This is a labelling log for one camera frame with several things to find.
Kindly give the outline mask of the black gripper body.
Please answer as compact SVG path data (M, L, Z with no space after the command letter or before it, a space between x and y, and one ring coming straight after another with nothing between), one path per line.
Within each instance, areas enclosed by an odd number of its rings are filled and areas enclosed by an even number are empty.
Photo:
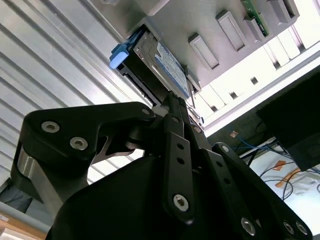
M186 225L164 209L164 163L149 157L130 163L69 198L49 240L238 240L213 181L192 172L195 215Z

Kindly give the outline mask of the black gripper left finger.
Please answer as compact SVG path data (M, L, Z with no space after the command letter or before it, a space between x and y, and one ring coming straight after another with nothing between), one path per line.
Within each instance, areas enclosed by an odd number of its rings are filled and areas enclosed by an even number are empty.
M44 203L56 222L76 212L138 213L145 210L147 175L162 184L157 208L192 223L195 194L194 126L184 100L169 93L153 111L141 102L37 110L23 120L11 177L19 189ZM140 149L139 161L94 184L89 167Z

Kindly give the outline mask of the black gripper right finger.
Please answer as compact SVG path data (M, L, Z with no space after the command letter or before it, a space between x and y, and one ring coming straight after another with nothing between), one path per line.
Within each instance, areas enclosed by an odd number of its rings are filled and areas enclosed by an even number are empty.
M311 240L308 226L222 142L210 146L179 100L191 156L200 167L207 221L217 240Z

